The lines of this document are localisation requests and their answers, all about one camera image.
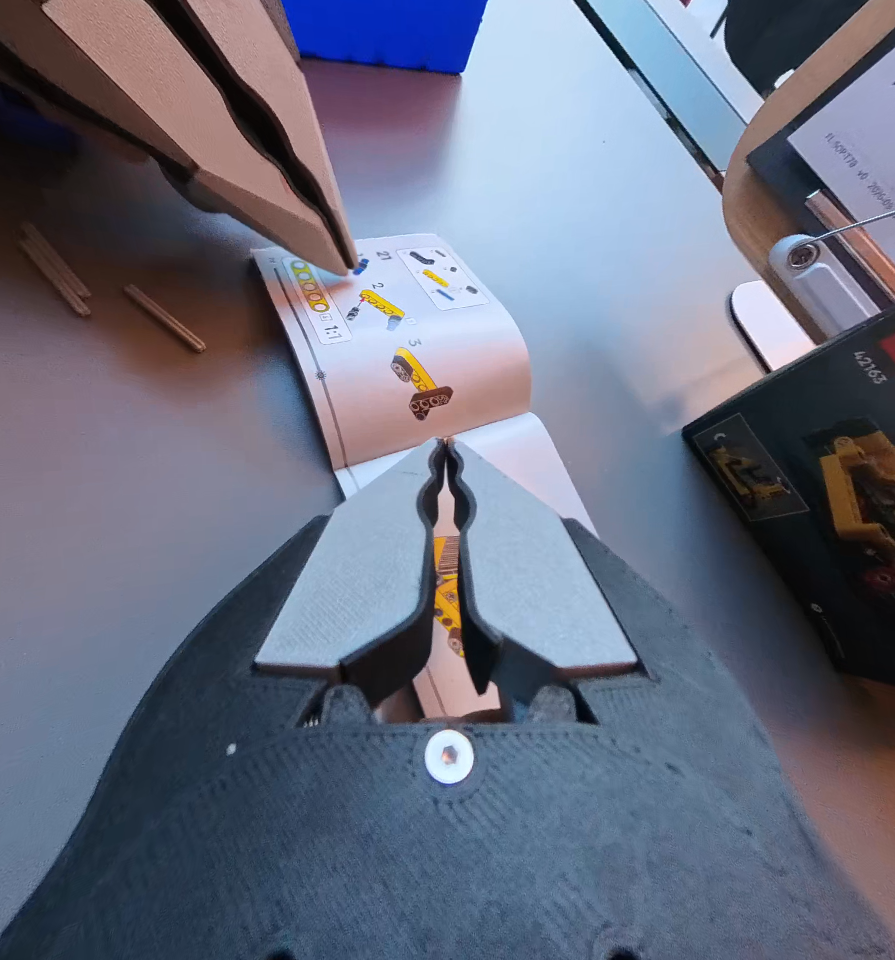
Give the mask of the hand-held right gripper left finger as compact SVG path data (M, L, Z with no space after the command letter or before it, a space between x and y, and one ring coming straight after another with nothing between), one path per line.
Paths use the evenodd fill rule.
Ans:
M432 646L445 461L445 442L431 438L332 512L256 669L352 686L371 707L411 684Z

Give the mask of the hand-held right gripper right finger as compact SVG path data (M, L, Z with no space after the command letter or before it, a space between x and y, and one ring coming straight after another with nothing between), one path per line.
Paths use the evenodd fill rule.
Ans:
M631 674L638 655L577 540L590 531L459 439L446 449L458 602L475 690L528 704L546 686Z

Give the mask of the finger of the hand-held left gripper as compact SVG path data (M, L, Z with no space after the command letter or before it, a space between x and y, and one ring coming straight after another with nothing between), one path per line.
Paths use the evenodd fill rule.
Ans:
M319 265L354 265L334 169L281 2L178 2L190 45L235 125L279 175L294 226L269 226L288 249Z
M195 206L269 234L300 226L277 171L239 130L191 49L179 2L0 2L0 79L34 105L154 160Z

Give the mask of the wooden stand board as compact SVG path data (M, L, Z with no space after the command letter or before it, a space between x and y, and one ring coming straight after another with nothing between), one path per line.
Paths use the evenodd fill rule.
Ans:
M749 155L794 121L895 29L895 1L850 2L851 18L830 32L771 93L748 124L730 158L722 189L729 236L763 284L804 335L819 345L828 335L793 298L768 263L774 245L795 234L798 215L749 164Z

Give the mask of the black lego box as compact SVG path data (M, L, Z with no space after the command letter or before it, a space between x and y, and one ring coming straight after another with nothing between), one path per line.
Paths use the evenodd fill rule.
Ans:
M895 305L681 429L835 667L895 688Z

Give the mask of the blue plastic bin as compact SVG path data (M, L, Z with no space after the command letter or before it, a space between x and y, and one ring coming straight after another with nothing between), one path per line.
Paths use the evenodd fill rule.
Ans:
M308 59L459 75L486 1L283 1Z

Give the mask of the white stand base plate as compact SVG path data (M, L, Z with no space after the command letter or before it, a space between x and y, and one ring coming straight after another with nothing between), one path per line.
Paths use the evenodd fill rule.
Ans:
M735 287L729 295L728 309L736 331L767 375L816 348L809 334L762 280Z

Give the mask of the lego instruction booklet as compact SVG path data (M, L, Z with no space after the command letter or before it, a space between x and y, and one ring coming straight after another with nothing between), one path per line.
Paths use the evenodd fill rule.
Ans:
M422 442L459 435L504 474L595 532L550 434L529 411L532 375L513 318L430 234L375 238L344 277L269 247L251 253L287 334L345 499ZM412 680L427 718L492 719L465 662L454 499L433 526L432 646Z

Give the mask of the printed instruction sheet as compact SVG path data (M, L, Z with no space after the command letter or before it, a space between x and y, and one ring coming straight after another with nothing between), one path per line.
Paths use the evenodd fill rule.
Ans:
M807 234L868 239L895 269L895 29L796 119L749 154Z

